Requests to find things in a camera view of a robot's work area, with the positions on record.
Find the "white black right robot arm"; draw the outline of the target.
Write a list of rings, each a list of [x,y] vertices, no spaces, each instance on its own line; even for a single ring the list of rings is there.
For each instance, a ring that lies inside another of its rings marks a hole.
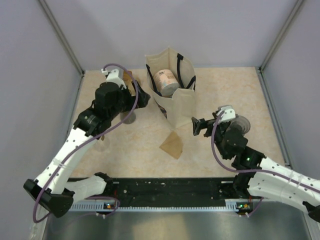
[[[264,153],[249,147],[245,134],[250,122],[243,116],[222,122],[192,117],[193,135],[205,130],[211,138],[211,150],[216,162],[235,174],[233,192],[239,198],[259,197],[292,206],[316,222],[320,220],[320,182],[282,166]]]

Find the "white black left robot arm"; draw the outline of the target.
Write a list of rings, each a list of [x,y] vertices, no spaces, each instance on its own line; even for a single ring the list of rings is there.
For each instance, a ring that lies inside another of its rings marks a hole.
[[[27,179],[23,185],[26,192],[56,218],[65,215],[72,204],[100,195],[109,198],[114,191],[111,178],[98,172],[89,178],[74,182],[69,177],[87,150],[97,140],[116,127],[112,120],[120,113],[133,113],[148,105],[150,95],[132,81],[135,95],[122,83],[106,81],[95,91],[91,106],[82,111],[71,129],[65,143],[45,170],[35,179]]]

